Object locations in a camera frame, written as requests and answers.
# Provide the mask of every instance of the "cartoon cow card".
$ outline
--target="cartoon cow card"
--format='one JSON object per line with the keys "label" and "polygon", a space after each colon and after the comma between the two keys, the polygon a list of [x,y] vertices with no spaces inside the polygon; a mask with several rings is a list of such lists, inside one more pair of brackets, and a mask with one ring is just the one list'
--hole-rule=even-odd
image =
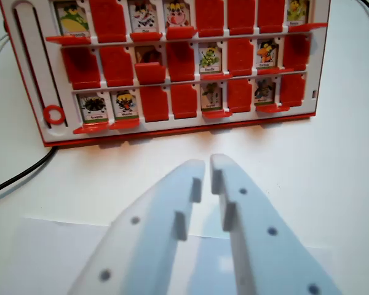
{"label": "cartoon cow card", "polygon": [[133,33],[157,32],[156,8],[148,1],[129,1]]}

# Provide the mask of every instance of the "green character card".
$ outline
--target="green character card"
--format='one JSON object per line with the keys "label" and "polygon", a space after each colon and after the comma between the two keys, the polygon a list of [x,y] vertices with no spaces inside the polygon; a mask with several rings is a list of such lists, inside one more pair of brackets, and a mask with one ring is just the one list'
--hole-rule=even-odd
{"label": "green character card", "polygon": [[216,43],[199,44],[199,72],[221,72],[221,50]]}
{"label": "green character card", "polygon": [[216,82],[201,84],[201,111],[213,111],[223,108],[222,89]]}
{"label": "green character card", "polygon": [[55,2],[54,6],[61,35],[90,36],[85,10],[76,1]]}
{"label": "green character card", "polygon": [[308,22],[309,1],[287,0],[287,25],[299,26]]}

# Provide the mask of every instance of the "gripper screw hole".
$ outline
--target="gripper screw hole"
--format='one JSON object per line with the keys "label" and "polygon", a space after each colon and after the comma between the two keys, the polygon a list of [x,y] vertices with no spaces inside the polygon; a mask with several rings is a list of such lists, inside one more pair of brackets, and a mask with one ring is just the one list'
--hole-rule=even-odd
{"label": "gripper screw hole", "polygon": [[318,294],[321,294],[320,293],[320,289],[319,287],[317,287],[315,284],[311,284],[309,287],[308,287],[308,290],[309,290],[309,293],[312,294],[312,295],[318,295]]}
{"label": "gripper screw hole", "polygon": [[100,281],[108,281],[111,278],[111,271],[109,269],[100,272]]}
{"label": "gripper screw hole", "polygon": [[275,229],[274,227],[270,227],[269,229],[268,229],[268,233],[270,234],[270,235],[277,235],[277,229]]}
{"label": "gripper screw hole", "polygon": [[141,219],[138,217],[138,216],[134,216],[132,219],[131,219],[131,223],[132,224],[137,224],[141,221]]}

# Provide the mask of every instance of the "white table surface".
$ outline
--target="white table surface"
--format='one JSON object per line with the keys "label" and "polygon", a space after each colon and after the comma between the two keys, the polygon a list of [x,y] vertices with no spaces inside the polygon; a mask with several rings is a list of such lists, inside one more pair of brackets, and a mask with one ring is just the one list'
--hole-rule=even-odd
{"label": "white table surface", "polygon": [[[48,150],[7,44],[0,54],[0,183]],[[356,0],[332,0],[316,117],[59,150],[33,179],[3,192],[0,278],[19,217],[107,225],[177,165],[191,158],[208,165],[213,153],[240,163],[306,246],[331,249],[344,294],[369,294],[369,18]],[[227,237],[209,177],[190,233]]]}

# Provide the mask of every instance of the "red plastic ledge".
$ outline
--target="red plastic ledge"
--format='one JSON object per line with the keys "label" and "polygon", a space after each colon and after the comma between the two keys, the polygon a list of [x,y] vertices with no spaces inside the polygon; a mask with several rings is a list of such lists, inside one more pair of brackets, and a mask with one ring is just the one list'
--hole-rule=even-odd
{"label": "red plastic ledge", "polygon": [[158,84],[165,81],[165,66],[159,63],[136,63],[135,72],[140,84]]}
{"label": "red plastic ledge", "polygon": [[197,30],[193,26],[168,28],[167,40],[191,39],[196,33]]}
{"label": "red plastic ledge", "polygon": [[207,119],[221,119],[232,116],[232,112],[226,112],[224,109],[221,109],[219,111],[202,112],[202,116]]}
{"label": "red plastic ledge", "polygon": [[51,36],[46,37],[46,41],[66,45],[89,45],[92,43],[90,37],[76,37],[76,36]]}
{"label": "red plastic ledge", "polygon": [[232,78],[232,74],[214,73],[214,74],[201,74],[201,80],[220,80]]}
{"label": "red plastic ledge", "polygon": [[276,104],[267,104],[264,106],[256,106],[256,112],[266,112],[274,114],[275,112],[286,112],[290,109],[289,106],[278,106]]}
{"label": "red plastic ledge", "polygon": [[83,133],[100,132],[100,131],[107,130],[108,127],[109,127],[108,122],[84,124],[83,126],[75,129],[73,133],[83,134]]}
{"label": "red plastic ledge", "polygon": [[162,33],[148,32],[148,33],[131,33],[130,38],[134,42],[144,41],[158,41],[162,37]]}
{"label": "red plastic ledge", "polygon": [[136,119],[122,119],[117,120],[111,126],[109,126],[110,130],[117,130],[117,129],[128,129],[128,128],[135,128],[140,125],[139,118]]}
{"label": "red plastic ledge", "polygon": [[326,28],[327,26],[328,23],[305,23],[304,25],[300,26],[289,26],[288,32],[289,33],[310,32],[311,30]]}

